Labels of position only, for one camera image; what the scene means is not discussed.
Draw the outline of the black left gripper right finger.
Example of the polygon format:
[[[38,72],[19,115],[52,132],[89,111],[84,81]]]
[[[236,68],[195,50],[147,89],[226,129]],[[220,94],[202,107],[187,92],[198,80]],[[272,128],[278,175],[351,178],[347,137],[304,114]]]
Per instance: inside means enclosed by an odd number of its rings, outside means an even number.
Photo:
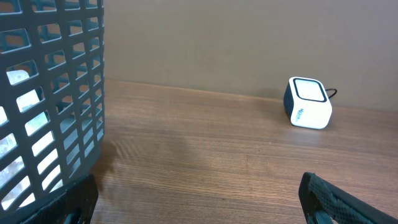
[[[307,223],[397,223],[397,219],[323,180],[302,176],[298,196]]]

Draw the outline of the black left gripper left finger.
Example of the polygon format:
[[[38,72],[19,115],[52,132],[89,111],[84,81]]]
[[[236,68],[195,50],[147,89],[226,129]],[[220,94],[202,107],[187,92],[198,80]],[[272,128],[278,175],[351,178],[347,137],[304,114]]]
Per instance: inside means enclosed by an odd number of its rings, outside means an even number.
[[[19,210],[19,223],[89,223],[98,200],[94,175],[84,175]]]

